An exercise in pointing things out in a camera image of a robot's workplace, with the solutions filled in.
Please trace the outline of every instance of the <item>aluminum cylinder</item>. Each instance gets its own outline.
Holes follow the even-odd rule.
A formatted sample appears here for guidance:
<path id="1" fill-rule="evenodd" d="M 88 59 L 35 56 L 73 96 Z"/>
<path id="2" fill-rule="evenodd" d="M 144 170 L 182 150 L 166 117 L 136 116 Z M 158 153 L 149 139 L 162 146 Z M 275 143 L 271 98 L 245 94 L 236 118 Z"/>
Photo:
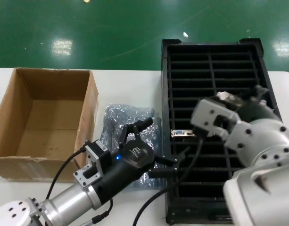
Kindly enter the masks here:
<path id="1" fill-rule="evenodd" d="M 43 216 L 49 226 L 67 226 L 92 207 L 91 199 L 76 183 L 53 199 L 45 200 Z"/>

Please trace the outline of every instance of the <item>label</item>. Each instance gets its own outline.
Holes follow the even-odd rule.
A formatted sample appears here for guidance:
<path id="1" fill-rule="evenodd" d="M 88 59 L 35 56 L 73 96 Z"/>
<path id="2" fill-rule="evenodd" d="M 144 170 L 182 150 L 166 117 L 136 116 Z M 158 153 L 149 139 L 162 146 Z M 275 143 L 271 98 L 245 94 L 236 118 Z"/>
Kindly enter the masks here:
<path id="1" fill-rule="evenodd" d="M 103 143 L 100 140 L 97 140 L 95 142 L 104 152 L 107 150 L 107 147 L 103 145 Z"/>

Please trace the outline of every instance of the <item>logo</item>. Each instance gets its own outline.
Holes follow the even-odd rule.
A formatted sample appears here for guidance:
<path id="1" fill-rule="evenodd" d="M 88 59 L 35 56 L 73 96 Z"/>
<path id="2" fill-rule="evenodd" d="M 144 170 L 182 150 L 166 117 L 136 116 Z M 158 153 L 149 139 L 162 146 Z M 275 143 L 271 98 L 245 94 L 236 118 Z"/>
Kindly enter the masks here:
<path id="1" fill-rule="evenodd" d="M 130 152 L 138 158 L 138 155 L 141 153 L 140 149 L 138 147 L 133 148 L 132 150 L 130 149 Z"/>

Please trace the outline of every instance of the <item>screw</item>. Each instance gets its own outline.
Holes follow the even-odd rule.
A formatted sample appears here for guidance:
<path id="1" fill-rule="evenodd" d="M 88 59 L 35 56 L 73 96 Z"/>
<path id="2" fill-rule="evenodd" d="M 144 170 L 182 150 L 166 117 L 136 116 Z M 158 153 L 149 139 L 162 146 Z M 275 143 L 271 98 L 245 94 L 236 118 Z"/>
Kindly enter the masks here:
<path id="1" fill-rule="evenodd" d="M 286 131 L 287 129 L 286 129 L 286 127 L 284 127 L 284 126 L 282 126 L 281 128 L 280 128 L 280 131 L 281 132 L 284 132 L 284 131 Z"/>

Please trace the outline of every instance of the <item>robotic arm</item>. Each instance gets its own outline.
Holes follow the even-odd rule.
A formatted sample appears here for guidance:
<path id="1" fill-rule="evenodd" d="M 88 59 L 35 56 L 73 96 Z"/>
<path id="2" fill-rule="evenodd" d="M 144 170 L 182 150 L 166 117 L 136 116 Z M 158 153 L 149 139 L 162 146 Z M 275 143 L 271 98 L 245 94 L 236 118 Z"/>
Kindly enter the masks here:
<path id="1" fill-rule="evenodd" d="M 219 92 L 201 100 L 190 121 L 195 133 L 221 137 L 246 167 L 224 185 L 236 226 L 289 226 L 289 129 L 261 100 L 266 91 Z"/>
<path id="2" fill-rule="evenodd" d="M 192 136 L 219 136 L 246 167 L 224 185 L 236 226 L 289 225 L 289 129 L 262 100 L 265 92 L 259 86 L 239 97 L 219 92 L 199 101 L 190 120 Z M 74 173 L 74 185 L 44 202 L 27 198 L 5 204 L 0 207 L 0 225 L 42 226 L 38 216 L 43 216 L 48 226 L 67 226 L 147 171 L 153 177 L 175 175 L 189 149 L 171 159 L 156 156 L 139 135 L 151 124 L 149 118 L 126 125 L 113 155 L 99 140 L 86 142 L 81 151 L 89 163 Z M 135 134 L 135 140 L 126 143 L 129 133 Z M 171 168 L 153 169 L 155 162 Z M 15 213 L 15 208 L 22 211 Z M 81 226 L 92 224 L 90 220 Z"/>

